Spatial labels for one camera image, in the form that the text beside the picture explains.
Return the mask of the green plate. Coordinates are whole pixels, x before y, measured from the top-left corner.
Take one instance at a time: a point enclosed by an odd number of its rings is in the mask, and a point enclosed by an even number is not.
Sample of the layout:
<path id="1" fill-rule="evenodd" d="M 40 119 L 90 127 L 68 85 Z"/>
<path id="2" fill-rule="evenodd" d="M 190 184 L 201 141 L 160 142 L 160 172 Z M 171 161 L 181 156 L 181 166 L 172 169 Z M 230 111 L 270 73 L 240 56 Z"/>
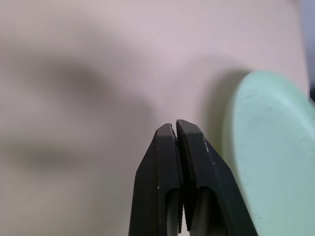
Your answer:
<path id="1" fill-rule="evenodd" d="M 259 236 L 315 236 L 315 103 L 295 84 L 248 74 L 225 113 L 222 157 Z"/>

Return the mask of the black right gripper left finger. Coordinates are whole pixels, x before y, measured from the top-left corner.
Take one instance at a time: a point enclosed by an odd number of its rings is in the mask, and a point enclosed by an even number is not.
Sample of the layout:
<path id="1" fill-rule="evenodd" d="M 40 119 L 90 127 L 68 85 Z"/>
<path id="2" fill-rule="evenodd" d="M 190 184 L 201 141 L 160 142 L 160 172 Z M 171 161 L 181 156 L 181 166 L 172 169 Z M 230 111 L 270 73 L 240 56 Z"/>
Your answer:
<path id="1" fill-rule="evenodd" d="M 178 236 L 183 177 L 172 125 L 158 128 L 134 179 L 128 236 Z"/>

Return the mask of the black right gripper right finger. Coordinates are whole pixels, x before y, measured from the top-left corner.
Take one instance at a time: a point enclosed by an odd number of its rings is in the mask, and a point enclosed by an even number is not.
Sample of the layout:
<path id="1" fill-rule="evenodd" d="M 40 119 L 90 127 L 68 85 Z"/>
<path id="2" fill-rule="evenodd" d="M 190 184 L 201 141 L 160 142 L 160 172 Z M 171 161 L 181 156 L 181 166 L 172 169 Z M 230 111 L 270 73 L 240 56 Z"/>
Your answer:
<path id="1" fill-rule="evenodd" d="M 176 122 L 189 236 L 257 236 L 233 173 L 199 127 Z"/>

